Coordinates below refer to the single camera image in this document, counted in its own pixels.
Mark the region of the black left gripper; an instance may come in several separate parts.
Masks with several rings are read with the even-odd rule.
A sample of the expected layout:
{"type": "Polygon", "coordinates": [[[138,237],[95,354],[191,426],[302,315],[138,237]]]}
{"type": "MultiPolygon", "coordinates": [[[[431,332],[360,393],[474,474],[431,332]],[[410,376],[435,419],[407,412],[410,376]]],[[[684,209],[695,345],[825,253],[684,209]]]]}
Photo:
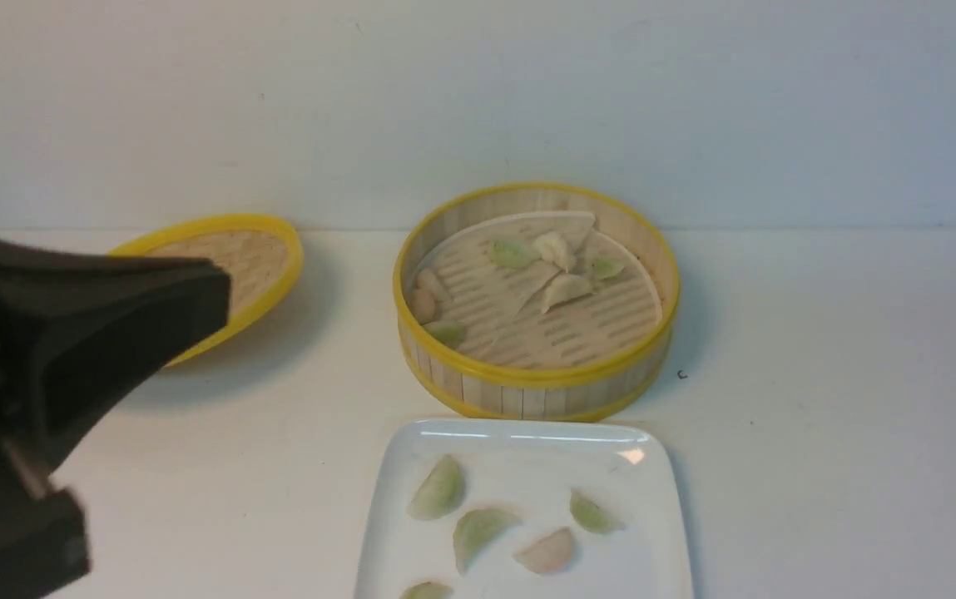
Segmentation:
{"type": "Polygon", "coordinates": [[[207,259],[0,240],[0,598],[88,575],[81,501],[52,474],[121,399],[226,326],[230,289],[207,259]]]}

